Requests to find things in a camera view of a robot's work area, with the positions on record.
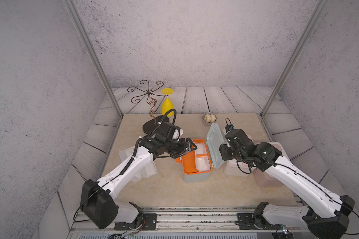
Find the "grey orange medicine box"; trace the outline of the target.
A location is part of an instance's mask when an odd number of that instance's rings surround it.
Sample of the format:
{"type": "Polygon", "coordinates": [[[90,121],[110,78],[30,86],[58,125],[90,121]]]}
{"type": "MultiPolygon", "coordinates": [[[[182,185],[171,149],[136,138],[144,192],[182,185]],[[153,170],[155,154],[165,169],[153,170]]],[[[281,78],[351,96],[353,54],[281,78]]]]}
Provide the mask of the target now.
{"type": "Polygon", "coordinates": [[[186,183],[205,181],[209,179],[214,169],[219,169],[223,160],[219,148],[225,144],[219,125],[213,122],[206,139],[194,139],[196,150],[177,158],[182,164],[183,180],[186,183]]]}

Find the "gauze packet from grey box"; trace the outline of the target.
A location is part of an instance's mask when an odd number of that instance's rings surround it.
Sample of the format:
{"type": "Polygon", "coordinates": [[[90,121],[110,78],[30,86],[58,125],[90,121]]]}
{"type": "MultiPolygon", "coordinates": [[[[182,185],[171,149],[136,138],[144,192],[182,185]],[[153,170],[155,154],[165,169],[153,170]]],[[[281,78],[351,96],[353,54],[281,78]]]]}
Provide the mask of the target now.
{"type": "Polygon", "coordinates": [[[206,147],[205,147],[205,144],[203,142],[195,142],[194,144],[197,147],[197,149],[195,150],[196,155],[207,154],[206,147]]]}

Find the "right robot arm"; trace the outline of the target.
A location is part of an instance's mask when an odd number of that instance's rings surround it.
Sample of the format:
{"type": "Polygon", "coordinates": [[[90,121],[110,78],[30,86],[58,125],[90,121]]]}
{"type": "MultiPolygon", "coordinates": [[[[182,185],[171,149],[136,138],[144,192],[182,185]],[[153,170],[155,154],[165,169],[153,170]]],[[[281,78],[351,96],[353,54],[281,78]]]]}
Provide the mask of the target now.
{"type": "Polygon", "coordinates": [[[258,169],[279,180],[302,200],[303,207],[276,206],[261,202],[252,214],[254,227],[265,230],[275,225],[285,225],[309,230],[319,239],[340,239],[349,233],[350,214],[355,201],[348,195],[338,195],[318,184],[299,170],[281,150],[269,142],[255,144],[242,130],[225,119],[224,137],[227,141],[219,147],[224,161],[236,160],[249,168],[258,169]]]}

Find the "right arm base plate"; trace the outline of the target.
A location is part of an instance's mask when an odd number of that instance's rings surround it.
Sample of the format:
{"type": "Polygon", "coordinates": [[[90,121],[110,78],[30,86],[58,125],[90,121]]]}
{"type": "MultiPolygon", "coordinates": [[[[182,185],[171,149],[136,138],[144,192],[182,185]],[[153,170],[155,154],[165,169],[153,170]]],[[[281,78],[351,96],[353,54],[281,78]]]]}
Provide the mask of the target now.
{"type": "Polygon", "coordinates": [[[235,224],[239,226],[240,230],[264,230],[267,228],[267,223],[264,218],[261,215],[252,213],[238,213],[235,224]]]}

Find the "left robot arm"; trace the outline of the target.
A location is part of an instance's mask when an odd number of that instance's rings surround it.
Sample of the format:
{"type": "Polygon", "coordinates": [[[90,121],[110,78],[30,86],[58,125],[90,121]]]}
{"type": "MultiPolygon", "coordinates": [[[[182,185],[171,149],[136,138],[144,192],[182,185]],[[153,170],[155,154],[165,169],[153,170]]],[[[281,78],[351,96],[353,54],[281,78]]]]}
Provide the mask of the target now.
{"type": "Polygon", "coordinates": [[[182,137],[181,128],[174,122],[161,120],[150,133],[137,139],[132,154],[125,161],[98,180],[89,179],[83,184],[79,210],[101,230],[112,222],[139,229],[143,210],[132,202],[117,204],[119,193],[155,159],[164,154],[177,159],[196,149],[190,138],[182,137]]]}

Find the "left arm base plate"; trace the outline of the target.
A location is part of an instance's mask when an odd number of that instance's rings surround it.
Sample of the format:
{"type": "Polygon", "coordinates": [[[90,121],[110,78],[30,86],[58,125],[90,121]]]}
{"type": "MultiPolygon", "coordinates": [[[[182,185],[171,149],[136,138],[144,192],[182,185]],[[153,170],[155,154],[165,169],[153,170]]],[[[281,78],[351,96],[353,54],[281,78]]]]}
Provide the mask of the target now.
{"type": "Polygon", "coordinates": [[[116,222],[114,230],[126,231],[126,230],[142,230],[142,231],[154,231],[157,226],[157,214],[140,213],[132,223],[116,222]]]}

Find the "white pink medicine box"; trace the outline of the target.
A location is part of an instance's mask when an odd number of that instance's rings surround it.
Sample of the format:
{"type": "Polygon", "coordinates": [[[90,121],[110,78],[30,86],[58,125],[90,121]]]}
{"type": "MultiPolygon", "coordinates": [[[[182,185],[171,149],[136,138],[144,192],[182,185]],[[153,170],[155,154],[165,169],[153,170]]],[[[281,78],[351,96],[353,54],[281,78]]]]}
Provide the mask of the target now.
{"type": "Polygon", "coordinates": [[[232,133],[225,134],[226,144],[231,147],[236,147],[236,159],[226,161],[223,166],[223,172],[226,175],[230,176],[242,176],[247,177],[249,174],[252,173],[251,167],[242,161],[241,152],[239,151],[238,147],[240,146],[239,142],[237,142],[236,137],[232,133]]]}

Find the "orange tray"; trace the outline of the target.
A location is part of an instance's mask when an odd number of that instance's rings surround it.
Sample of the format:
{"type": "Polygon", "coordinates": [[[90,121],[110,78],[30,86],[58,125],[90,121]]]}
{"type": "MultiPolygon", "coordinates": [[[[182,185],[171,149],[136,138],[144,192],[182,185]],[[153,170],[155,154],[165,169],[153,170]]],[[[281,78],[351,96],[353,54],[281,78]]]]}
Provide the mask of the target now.
{"type": "Polygon", "coordinates": [[[186,155],[176,159],[176,162],[182,164],[182,170],[186,176],[193,176],[193,175],[200,176],[201,174],[206,174],[206,173],[212,172],[213,166],[212,166],[211,156],[209,154],[209,150],[207,148],[206,141],[204,139],[194,139],[193,142],[194,143],[195,142],[203,142],[205,144],[207,154],[196,155],[195,151],[191,151],[191,152],[187,153],[186,155]],[[210,165],[211,165],[211,171],[198,172],[196,169],[196,166],[195,166],[195,158],[196,157],[208,157],[210,165]]]}

